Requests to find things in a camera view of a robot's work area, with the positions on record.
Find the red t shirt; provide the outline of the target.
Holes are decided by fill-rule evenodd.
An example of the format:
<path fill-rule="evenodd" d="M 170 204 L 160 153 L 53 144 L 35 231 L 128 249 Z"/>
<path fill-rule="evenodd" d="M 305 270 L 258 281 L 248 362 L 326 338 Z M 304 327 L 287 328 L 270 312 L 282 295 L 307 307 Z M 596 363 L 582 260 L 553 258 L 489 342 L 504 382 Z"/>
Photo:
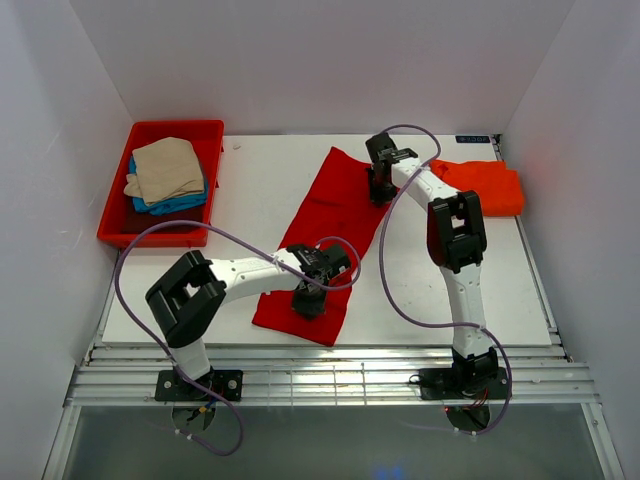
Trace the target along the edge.
<path fill-rule="evenodd" d="M 371 202 L 368 170 L 367 164 L 331 148 L 280 246 L 312 246 L 337 236 L 355 248 L 347 251 L 352 263 L 363 258 L 388 210 Z M 351 292 L 350 288 L 329 292 L 325 313 L 313 320 L 294 312 L 291 292 L 262 295 L 252 324 L 332 346 L 342 329 Z"/>

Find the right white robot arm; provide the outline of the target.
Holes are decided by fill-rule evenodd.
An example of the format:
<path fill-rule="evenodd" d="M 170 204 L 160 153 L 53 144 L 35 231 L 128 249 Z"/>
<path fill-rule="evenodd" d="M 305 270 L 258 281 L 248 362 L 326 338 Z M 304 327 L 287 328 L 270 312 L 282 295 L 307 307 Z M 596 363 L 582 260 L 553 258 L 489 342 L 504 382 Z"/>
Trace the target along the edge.
<path fill-rule="evenodd" d="M 452 366 L 426 385 L 442 392 L 474 397 L 498 377 L 498 355 L 486 331 L 480 285 L 481 263 L 487 238 L 480 198 L 460 192 L 431 172 L 411 149 L 382 147 L 370 153 L 370 196 L 374 203 L 390 205 L 378 247 L 384 294 L 395 312 L 408 322 L 430 329 L 453 330 Z M 385 271 L 386 235 L 391 215 L 403 195 L 424 210 L 427 252 L 439 268 L 449 299 L 450 323 L 429 324 L 412 319 L 394 300 Z"/>

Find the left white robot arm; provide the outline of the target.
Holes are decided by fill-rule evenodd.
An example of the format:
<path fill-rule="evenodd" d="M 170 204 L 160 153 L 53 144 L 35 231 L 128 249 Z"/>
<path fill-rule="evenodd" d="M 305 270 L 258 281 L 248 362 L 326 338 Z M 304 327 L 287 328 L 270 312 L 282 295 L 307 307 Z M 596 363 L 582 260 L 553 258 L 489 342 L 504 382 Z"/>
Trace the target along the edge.
<path fill-rule="evenodd" d="M 290 309 L 307 320 L 325 310 L 333 267 L 327 251 L 298 244 L 280 249 L 272 260 L 247 257 L 210 260 L 187 253 L 148 290 L 145 299 L 181 371 L 178 388 L 190 399 L 212 387 L 212 367 L 203 336 L 218 310 L 259 294 L 291 292 Z"/>

